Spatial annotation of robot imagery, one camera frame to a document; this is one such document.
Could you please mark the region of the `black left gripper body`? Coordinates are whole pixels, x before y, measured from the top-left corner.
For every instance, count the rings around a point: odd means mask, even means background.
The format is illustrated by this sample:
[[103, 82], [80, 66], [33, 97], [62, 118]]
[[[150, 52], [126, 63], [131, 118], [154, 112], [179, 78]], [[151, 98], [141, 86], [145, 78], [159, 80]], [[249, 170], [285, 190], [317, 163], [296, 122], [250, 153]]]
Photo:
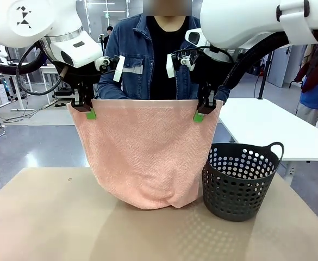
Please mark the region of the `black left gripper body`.
[[101, 77], [101, 72], [96, 70], [94, 62], [79, 68], [75, 68], [59, 61], [52, 61], [52, 64], [55, 66], [58, 75], [61, 74], [64, 67], [68, 67], [67, 72], [62, 79], [63, 82], [68, 84], [78, 84], [81, 82], [94, 84], [98, 83]]

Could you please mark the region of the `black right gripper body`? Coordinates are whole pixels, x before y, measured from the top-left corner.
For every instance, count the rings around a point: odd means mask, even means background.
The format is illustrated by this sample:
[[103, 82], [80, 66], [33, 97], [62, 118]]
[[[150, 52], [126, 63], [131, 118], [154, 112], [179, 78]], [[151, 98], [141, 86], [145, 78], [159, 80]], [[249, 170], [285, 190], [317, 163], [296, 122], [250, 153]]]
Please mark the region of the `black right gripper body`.
[[223, 83], [221, 69], [222, 66], [216, 61], [198, 60], [191, 71], [191, 81], [197, 84], [221, 85]]

